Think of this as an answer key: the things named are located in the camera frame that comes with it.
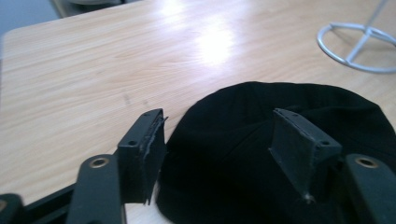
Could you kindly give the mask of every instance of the metal wire base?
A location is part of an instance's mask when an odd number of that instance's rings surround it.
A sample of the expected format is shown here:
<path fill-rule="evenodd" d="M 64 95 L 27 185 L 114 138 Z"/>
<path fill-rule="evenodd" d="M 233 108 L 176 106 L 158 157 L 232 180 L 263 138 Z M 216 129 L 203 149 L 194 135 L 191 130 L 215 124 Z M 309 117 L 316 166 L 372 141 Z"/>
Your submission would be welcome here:
<path fill-rule="evenodd" d="M 390 44 L 393 44 L 396 47 L 396 38 L 393 36 L 384 33 L 378 29 L 375 29 L 371 26 L 373 23 L 374 19 L 376 16 L 379 14 L 381 9 L 384 7 L 384 5 L 387 3 L 388 0 L 382 0 L 378 7 L 375 10 L 375 13 L 373 16 L 370 18 L 370 20 L 365 24 L 356 24 L 356 23 L 331 23 L 330 25 L 323 27 L 319 32 L 318 32 L 318 45 L 320 48 L 331 58 L 336 60 L 339 63 L 342 63 L 346 66 L 359 69 L 361 71 L 365 72 L 371 72 L 371 73 L 396 73 L 396 67 L 372 67 L 372 66 L 366 66 L 360 63 L 354 63 L 354 59 L 358 55 L 358 53 L 361 51 L 361 48 L 363 45 L 366 43 L 366 41 L 370 38 L 376 38 L 385 42 L 389 42 Z M 346 58 L 342 58 L 338 56 L 337 54 L 333 53 L 331 50 L 329 50 L 326 45 L 323 43 L 323 36 L 329 32 L 330 30 L 333 29 L 352 29 L 352 30 L 359 30 L 364 33 L 363 37 L 361 40 L 358 42 L 358 44 L 355 46 L 355 48 L 349 53 L 349 55 Z"/>

